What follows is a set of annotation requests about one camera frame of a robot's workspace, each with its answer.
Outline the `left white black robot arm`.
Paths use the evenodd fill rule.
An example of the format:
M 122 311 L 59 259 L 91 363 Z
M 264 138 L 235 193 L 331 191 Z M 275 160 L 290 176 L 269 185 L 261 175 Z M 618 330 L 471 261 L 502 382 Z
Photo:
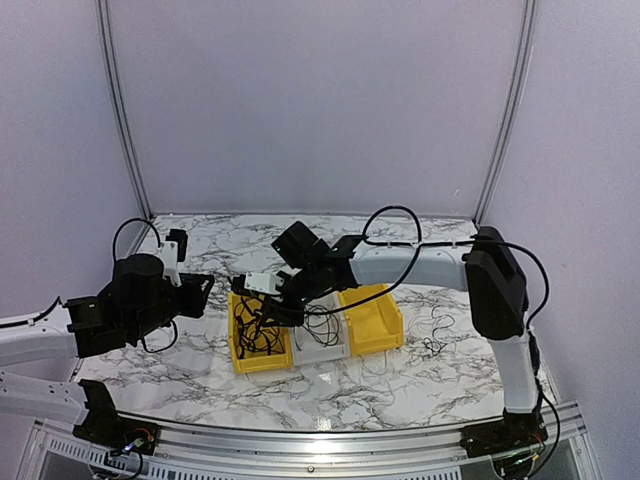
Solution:
M 40 313 L 1 321 L 1 410 L 80 426 L 106 445 L 125 438 L 100 381 L 47 381 L 12 374 L 10 366 L 50 359 L 86 359 L 143 345 L 152 332 L 173 327 L 178 317 L 200 318 L 215 279 L 181 274 L 149 254 L 115 263 L 111 281 L 95 296 L 56 299 Z

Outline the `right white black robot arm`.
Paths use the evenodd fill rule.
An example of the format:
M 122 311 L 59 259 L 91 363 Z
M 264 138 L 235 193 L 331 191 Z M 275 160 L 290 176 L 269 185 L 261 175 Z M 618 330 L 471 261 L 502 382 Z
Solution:
M 325 295 L 383 284 L 449 288 L 469 296 L 472 324 L 494 353 L 504 393 L 504 415 L 495 438 L 515 448 L 534 431 L 542 388 L 539 353 L 531 324 L 527 278 L 514 254 L 526 248 L 507 242 L 493 227 L 468 240 L 414 242 L 372 240 L 365 233 L 344 235 L 328 245 L 296 222 L 272 244 L 292 274 L 253 273 L 241 280 L 265 302 L 264 312 L 282 326 L 302 324 L 307 304 Z

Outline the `left yellow plastic bin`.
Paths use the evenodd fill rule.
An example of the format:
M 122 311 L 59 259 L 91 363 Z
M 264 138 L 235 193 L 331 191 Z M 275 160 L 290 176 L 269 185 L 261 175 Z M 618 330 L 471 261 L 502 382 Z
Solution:
M 258 329 L 255 299 L 228 295 L 228 343 L 236 374 L 284 370 L 293 366 L 289 330 Z

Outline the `yellow plastic bin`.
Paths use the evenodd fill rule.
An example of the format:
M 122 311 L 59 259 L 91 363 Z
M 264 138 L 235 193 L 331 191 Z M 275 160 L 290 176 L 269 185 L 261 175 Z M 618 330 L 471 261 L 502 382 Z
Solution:
M 352 356 L 362 356 L 404 345 L 403 315 L 390 293 L 342 311 Z
M 228 343 L 236 374 L 284 370 L 293 366 L 289 330 L 258 329 L 255 299 L 228 295 Z

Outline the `white translucent plastic bin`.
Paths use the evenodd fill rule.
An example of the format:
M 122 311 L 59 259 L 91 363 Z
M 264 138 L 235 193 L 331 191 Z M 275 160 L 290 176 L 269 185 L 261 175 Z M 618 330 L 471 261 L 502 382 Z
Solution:
M 304 323 L 289 329 L 294 366 L 315 365 L 351 356 L 346 320 L 336 293 L 312 301 L 306 306 L 311 315 Z

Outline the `right yellow plastic bin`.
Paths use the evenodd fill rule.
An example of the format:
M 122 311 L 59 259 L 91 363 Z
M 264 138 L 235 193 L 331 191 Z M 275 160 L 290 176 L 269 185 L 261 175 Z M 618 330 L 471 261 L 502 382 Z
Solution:
M 403 315 L 390 293 L 342 311 L 352 356 L 362 356 L 404 345 Z

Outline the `aluminium front rail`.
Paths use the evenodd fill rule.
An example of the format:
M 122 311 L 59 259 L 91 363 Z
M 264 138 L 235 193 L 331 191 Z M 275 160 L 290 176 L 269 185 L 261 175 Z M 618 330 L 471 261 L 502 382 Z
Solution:
M 18 478 L 496 479 L 513 453 L 470 458 L 452 426 L 363 433 L 293 433 L 162 422 L 150 455 L 106 459 L 69 426 L 37 423 Z

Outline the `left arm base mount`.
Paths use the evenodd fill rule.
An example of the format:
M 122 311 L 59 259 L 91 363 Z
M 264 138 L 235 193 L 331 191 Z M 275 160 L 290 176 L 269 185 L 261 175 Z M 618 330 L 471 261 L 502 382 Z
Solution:
M 152 455 L 160 428 L 157 424 L 121 416 L 107 387 L 94 380 L 82 379 L 87 415 L 73 427 L 73 436 L 111 450 L 128 453 L 136 449 Z

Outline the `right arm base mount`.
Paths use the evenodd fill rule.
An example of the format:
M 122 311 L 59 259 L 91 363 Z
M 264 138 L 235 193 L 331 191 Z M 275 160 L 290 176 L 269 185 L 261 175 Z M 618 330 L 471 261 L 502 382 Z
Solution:
M 463 427 L 459 445 L 469 458 L 476 458 L 540 445 L 547 439 L 540 409 L 525 414 L 504 410 L 498 420 Z

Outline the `left aluminium corner post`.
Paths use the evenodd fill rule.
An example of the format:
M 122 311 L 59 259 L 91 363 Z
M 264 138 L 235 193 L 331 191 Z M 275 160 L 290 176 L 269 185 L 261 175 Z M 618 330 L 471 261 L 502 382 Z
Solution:
M 147 189 L 144 185 L 142 170 L 138 159 L 125 98 L 122 90 L 119 67 L 117 62 L 116 42 L 112 24 L 110 2 L 96 0 L 96 17 L 98 35 L 104 60 L 107 87 L 114 113 L 116 130 L 121 144 L 125 165 L 130 178 L 134 197 L 140 214 L 146 219 L 153 218 L 153 211 L 149 201 Z

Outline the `aluminium corner post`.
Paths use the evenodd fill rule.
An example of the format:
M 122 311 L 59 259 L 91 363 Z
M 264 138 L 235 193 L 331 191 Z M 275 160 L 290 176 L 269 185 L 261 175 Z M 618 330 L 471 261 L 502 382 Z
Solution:
M 147 189 L 144 185 L 142 170 L 138 159 L 125 98 L 122 90 L 119 67 L 117 62 L 116 42 L 112 24 L 110 2 L 96 0 L 96 17 L 98 35 L 104 60 L 107 87 L 114 113 L 116 130 L 121 144 L 125 165 L 130 178 L 134 197 L 140 214 L 146 219 L 153 218 L 153 211 L 149 201 Z
M 529 65 L 534 45 L 539 2 L 526 0 L 522 9 L 519 37 L 515 60 L 506 92 L 506 100 L 499 128 L 492 148 L 491 158 L 483 180 L 472 220 L 476 226 L 486 219 L 495 194 L 501 171 L 504 167 L 511 135 L 516 122 L 519 106 L 526 87 Z

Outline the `right aluminium corner post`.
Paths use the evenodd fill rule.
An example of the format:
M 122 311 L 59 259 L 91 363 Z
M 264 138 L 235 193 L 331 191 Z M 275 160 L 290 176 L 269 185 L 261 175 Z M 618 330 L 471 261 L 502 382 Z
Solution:
M 476 226 L 486 219 L 495 194 L 501 171 L 504 167 L 511 135 L 516 122 L 519 106 L 526 87 L 529 65 L 534 45 L 539 2 L 526 0 L 522 9 L 519 37 L 515 60 L 506 92 L 506 100 L 499 128 L 492 148 L 491 158 L 483 180 L 472 220 Z

